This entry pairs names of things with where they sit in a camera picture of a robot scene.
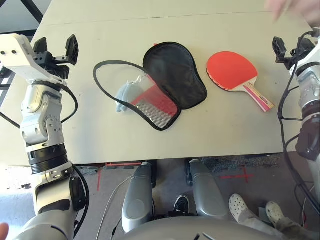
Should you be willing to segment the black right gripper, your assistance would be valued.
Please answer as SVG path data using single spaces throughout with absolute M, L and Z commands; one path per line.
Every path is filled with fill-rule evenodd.
M 299 54 L 309 54 L 315 48 L 315 45 L 311 42 L 310 39 L 301 37 L 299 40 Z M 283 39 L 280 37 L 275 36 L 273 38 L 272 48 L 276 56 L 276 63 L 284 64 L 287 70 L 290 70 L 300 60 L 300 57 L 296 54 L 292 57 L 285 57 L 287 49 L 285 47 Z

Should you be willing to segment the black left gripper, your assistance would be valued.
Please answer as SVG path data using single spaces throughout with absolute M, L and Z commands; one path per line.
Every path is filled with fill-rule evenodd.
M 79 44 L 76 36 L 71 35 L 66 41 L 66 57 L 68 63 L 76 65 L 79 55 Z M 69 78 L 70 68 L 66 65 L 55 63 L 55 57 L 48 52 L 47 38 L 42 37 L 34 43 L 33 51 L 35 52 L 34 61 L 51 75 L 67 80 Z

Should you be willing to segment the bystander hand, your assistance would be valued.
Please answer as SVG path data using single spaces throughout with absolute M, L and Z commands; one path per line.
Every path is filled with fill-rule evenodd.
M 287 10 L 301 16 L 311 27 L 320 26 L 319 0 L 266 0 L 265 8 L 272 13 L 274 21 Z

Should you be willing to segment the bystander fingertip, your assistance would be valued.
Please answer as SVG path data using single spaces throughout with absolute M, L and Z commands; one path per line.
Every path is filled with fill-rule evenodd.
M 0 240 L 6 240 L 9 234 L 9 225 L 5 222 L 0 223 Z

